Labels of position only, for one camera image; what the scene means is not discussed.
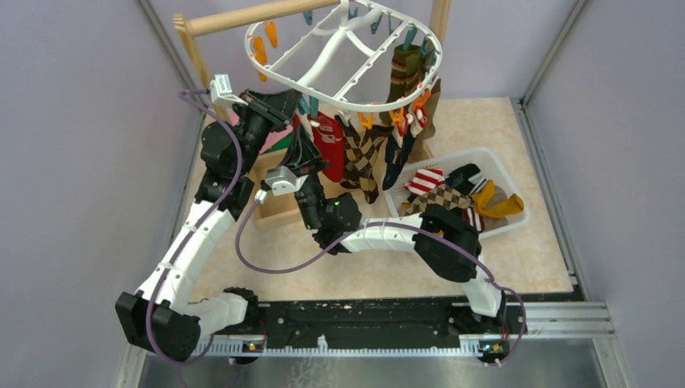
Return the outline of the red white striped sock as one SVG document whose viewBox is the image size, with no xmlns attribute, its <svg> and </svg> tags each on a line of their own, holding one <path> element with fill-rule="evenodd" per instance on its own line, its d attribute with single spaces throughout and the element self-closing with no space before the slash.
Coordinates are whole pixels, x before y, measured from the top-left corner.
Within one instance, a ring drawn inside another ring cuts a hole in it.
<svg viewBox="0 0 685 388">
<path fill-rule="evenodd" d="M 299 114 L 295 114 L 292 118 L 292 131 L 296 133 L 301 125 L 301 119 Z"/>
</svg>

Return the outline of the teal clothes clip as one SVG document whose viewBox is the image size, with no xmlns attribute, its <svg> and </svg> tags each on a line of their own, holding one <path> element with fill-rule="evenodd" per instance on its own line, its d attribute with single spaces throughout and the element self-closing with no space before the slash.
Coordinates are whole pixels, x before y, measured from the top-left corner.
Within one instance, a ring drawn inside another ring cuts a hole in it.
<svg viewBox="0 0 685 388">
<path fill-rule="evenodd" d="M 307 116 L 310 113 L 309 101 L 306 96 L 302 95 L 300 97 L 297 105 L 297 110 L 303 116 Z"/>
<path fill-rule="evenodd" d="M 319 99 L 315 96 L 309 96 L 309 116 L 316 120 L 319 115 Z"/>
</svg>

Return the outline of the brown argyle sock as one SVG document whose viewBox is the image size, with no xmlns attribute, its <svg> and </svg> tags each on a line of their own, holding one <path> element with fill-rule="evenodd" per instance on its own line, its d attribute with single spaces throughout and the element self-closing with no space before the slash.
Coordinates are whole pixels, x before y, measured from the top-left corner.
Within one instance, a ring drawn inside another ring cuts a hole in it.
<svg viewBox="0 0 685 388">
<path fill-rule="evenodd" d="M 367 204 L 373 204 L 379 196 L 373 171 L 380 149 L 391 133 L 392 129 L 389 126 L 374 124 L 371 129 L 364 132 L 357 146 L 359 153 L 355 166 L 359 173 L 358 184 Z"/>
<path fill-rule="evenodd" d="M 361 178 L 367 175 L 368 169 L 368 162 L 359 147 L 362 139 L 351 122 L 340 113 L 334 118 L 343 133 L 345 167 L 340 184 L 346 189 L 361 189 Z"/>
</svg>

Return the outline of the white clothes clip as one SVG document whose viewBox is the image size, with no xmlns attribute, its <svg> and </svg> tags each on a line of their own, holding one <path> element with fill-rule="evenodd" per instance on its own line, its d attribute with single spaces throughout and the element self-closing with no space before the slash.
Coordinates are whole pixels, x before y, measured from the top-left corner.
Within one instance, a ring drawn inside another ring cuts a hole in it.
<svg viewBox="0 0 685 388">
<path fill-rule="evenodd" d="M 351 114 L 348 110 L 338 110 L 335 117 L 346 126 L 350 124 Z"/>
</svg>

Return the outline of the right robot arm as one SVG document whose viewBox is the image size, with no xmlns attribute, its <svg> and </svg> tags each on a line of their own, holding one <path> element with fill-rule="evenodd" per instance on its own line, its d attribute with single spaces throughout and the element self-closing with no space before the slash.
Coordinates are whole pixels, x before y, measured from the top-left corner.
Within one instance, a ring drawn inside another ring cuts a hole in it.
<svg viewBox="0 0 685 388">
<path fill-rule="evenodd" d="M 365 218 L 354 197 L 345 192 L 326 197 L 319 172 L 326 160 L 302 125 L 277 166 L 271 184 L 276 195 L 291 193 L 306 229 L 331 255 L 360 251 L 397 251 L 418 255 L 438 277 L 464 290 L 476 327 L 495 333 L 506 323 L 504 292 L 481 261 L 477 230 L 442 205 L 404 217 Z"/>
</svg>

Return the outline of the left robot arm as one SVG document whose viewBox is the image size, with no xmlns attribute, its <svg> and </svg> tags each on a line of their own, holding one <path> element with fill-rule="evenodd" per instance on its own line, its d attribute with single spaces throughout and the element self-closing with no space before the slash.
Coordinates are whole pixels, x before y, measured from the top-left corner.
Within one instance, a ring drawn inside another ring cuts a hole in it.
<svg viewBox="0 0 685 388">
<path fill-rule="evenodd" d="M 192 302 L 200 273 L 222 237 L 240 218 L 254 191 L 248 174 L 268 135 L 292 122 L 301 94 L 245 90 L 236 124 L 216 118 L 201 133 L 205 172 L 187 220 L 167 253 L 134 293 L 122 293 L 116 313 L 128 342 L 175 365 L 189 361 L 198 343 L 226 327 L 256 329 L 256 296 L 236 287 Z"/>
</svg>

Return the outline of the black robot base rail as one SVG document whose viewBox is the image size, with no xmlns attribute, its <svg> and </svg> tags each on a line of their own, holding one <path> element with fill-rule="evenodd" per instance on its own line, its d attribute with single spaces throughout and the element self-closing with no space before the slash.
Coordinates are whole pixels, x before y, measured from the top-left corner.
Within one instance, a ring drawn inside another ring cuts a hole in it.
<svg viewBox="0 0 685 388">
<path fill-rule="evenodd" d="M 252 299 L 244 322 L 218 331 L 216 338 L 241 341 L 241 362 L 267 352 L 416 354 L 464 349 L 494 364 L 504 361 L 527 332 L 527 312 L 512 297 L 503 297 L 493 317 L 473 312 L 465 297 Z"/>
</svg>

